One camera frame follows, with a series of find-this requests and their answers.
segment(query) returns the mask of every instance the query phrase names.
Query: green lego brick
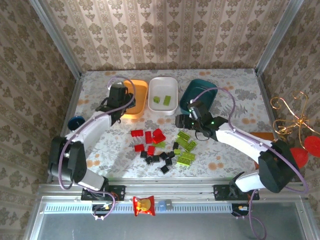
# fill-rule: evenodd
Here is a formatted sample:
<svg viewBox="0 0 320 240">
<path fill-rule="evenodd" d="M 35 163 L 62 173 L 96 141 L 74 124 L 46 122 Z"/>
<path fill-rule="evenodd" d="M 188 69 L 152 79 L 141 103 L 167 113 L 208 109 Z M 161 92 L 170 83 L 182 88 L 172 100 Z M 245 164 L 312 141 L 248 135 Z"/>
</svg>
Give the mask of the green lego brick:
<svg viewBox="0 0 320 240">
<path fill-rule="evenodd" d="M 169 106 L 170 100 L 171 100 L 171 96 L 165 96 L 164 101 L 163 101 L 163 105 Z"/>
<path fill-rule="evenodd" d="M 166 143 L 164 141 L 162 142 L 159 142 L 157 144 L 155 143 L 152 143 L 152 146 L 156 147 L 156 148 L 161 148 L 161 149 L 164 149 L 166 147 Z"/>
<path fill-rule="evenodd" d="M 191 136 L 187 133 L 185 133 L 184 131 L 179 131 L 178 136 L 184 140 L 186 140 L 187 142 L 189 141 L 189 139 L 191 138 Z"/>
<path fill-rule="evenodd" d="M 190 152 L 183 152 L 181 154 L 181 157 L 185 158 L 185 159 L 189 159 L 190 161 L 193 161 L 196 159 L 196 155 Z"/>
<path fill-rule="evenodd" d="M 184 140 L 181 137 L 178 137 L 175 141 L 183 148 L 186 148 L 189 145 L 188 141 Z"/>
<path fill-rule="evenodd" d="M 155 97 L 153 98 L 153 101 L 154 101 L 156 104 L 160 103 L 160 97 L 155 96 Z"/>
<path fill-rule="evenodd" d="M 180 149 L 174 149 L 173 152 L 174 152 L 174 155 L 180 155 L 181 154 L 181 150 Z"/>
<path fill-rule="evenodd" d="M 189 145 L 186 146 L 184 149 L 190 153 L 196 146 L 197 146 L 197 143 L 195 141 L 191 141 Z"/>
<path fill-rule="evenodd" d="M 186 158 L 183 158 L 183 157 L 178 157 L 178 160 L 176 161 L 177 164 L 181 164 L 181 165 L 185 165 L 185 166 L 190 166 L 190 159 L 186 159 Z"/>
</svg>

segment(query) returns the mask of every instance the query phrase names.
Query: small blue object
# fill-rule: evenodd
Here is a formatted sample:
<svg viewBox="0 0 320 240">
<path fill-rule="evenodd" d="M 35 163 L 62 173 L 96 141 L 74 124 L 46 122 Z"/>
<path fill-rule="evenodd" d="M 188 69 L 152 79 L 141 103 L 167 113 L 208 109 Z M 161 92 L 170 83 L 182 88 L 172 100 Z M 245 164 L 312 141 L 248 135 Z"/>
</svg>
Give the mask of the small blue object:
<svg viewBox="0 0 320 240">
<path fill-rule="evenodd" d="M 85 119 L 82 116 L 73 116 L 69 121 L 68 121 L 68 129 L 70 131 L 76 130 L 78 127 L 80 127 L 82 124 L 85 123 Z"/>
<path fill-rule="evenodd" d="M 160 212 L 164 212 L 164 211 L 167 210 L 165 201 L 159 201 L 158 202 L 158 207 L 159 207 L 159 211 Z"/>
<path fill-rule="evenodd" d="M 189 86 L 186 88 L 182 98 L 180 100 L 180 108 L 182 114 L 189 114 L 188 104 L 190 100 L 195 99 L 200 93 L 209 88 L 216 88 L 217 86 L 212 82 L 205 81 L 202 79 L 194 79 L 190 82 Z M 209 110 L 214 99 L 217 95 L 218 90 L 211 90 L 204 93 L 198 100 L 203 102 L 206 108 Z"/>
</svg>

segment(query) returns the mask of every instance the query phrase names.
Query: table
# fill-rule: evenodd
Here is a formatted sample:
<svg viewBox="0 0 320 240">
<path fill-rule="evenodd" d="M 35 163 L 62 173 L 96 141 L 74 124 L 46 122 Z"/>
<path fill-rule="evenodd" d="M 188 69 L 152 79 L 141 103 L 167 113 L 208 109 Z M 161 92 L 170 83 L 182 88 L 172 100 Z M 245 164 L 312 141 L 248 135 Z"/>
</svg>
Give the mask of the table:
<svg viewBox="0 0 320 240">
<path fill-rule="evenodd" d="M 91 71 L 82 75 L 82 90 L 79 96 L 76 115 L 86 120 L 106 97 L 107 83 L 113 76 L 123 76 L 149 82 L 159 76 L 173 77 L 178 81 L 178 98 L 181 99 L 185 89 L 193 79 L 210 81 L 218 87 L 228 89 L 236 99 L 236 110 L 232 123 L 246 132 L 271 132 L 271 124 L 261 95 L 258 81 L 253 69 L 189 69 L 189 70 L 123 70 Z M 210 109 L 213 116 L 228 118 L 232 101 L 228 95 L 218 91 Z M 97 144 L 88 149 L 87 166 L 92 171 L 108 178 L 185 178 L 185 177 L 234 177 L 239 172 L 255 169 L 254 161 L 226 144 L 213 139 L 199 141 L 194 131 L 184 130 L 197 142 L 192 153 L 196 160 L 190 167 L 173 162 L 170 171 L 163 174 L 160 168 L 163 161 L 147 165 L 134 150 L 134 145 L 145 143 L 144 137 L 131 137 L 131 130 L 143 129 L 154 131 L 160 128 L 166 136 L 166 152 L 172 150 L 174 140 L 181 129 L 175 126 L 177 109 L 174 115 L 154 114 L 148 108 L 140 119 L 122 119 L 104 132 Z M 156 148 L 160 154 L 163 149 Z"/>
</svg>

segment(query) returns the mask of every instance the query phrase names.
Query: wallpaper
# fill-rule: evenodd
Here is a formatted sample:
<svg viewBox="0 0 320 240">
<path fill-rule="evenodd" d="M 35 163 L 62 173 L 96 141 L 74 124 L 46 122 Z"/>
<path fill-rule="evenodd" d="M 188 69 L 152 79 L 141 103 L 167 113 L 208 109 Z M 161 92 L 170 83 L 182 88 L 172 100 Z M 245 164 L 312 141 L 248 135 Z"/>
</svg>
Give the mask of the wallpaper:
<svg viewBox="0 0 320 240">
<path fill-rule="evenodd" d="M 305 99 L 294 100 L 292 92 L 300 90 L 309 100 L 305 114 L 310 125 L 320 131 L 320 1 L 305 0 L 273 55 L 265 72 L 265 86 L 270 97 L 288 100 L 296 113 L 301 113 Z M 285 109 L 277 111 L 280 119 L 292 119 Z M 303 131 L 303 137 L 311 135 Z M 288 140 L 299 145 L 297 133 Z M 309 157 L 303 170 L 310 187 L 309 201 L 320 226 L 320 159 Z"/>
<path fill-rule="evenodd" d="M 75 79 L 28 1 L 0 1 L 0 239 L 21 239 Z"/>
<path fill-rule="evenodd" d="M 255 68 L 288 0 L 44 0 L 82 71 Z"/>
</svg>

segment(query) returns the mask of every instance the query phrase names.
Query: snack bag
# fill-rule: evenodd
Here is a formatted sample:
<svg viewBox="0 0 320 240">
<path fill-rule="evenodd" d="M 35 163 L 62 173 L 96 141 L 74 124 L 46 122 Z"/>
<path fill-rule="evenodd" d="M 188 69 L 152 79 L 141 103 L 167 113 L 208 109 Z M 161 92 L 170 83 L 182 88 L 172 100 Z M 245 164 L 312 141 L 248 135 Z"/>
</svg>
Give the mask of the snack bag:
<svg viewBox="0 0 320 240">
<path fill-rule="evenodd" d="M 150 196 L 147 198 L 133 197 L 133 211 L 134 216 L 138 214 L 150 214 L 155 216 L 155 197 Z"/>
</svg>

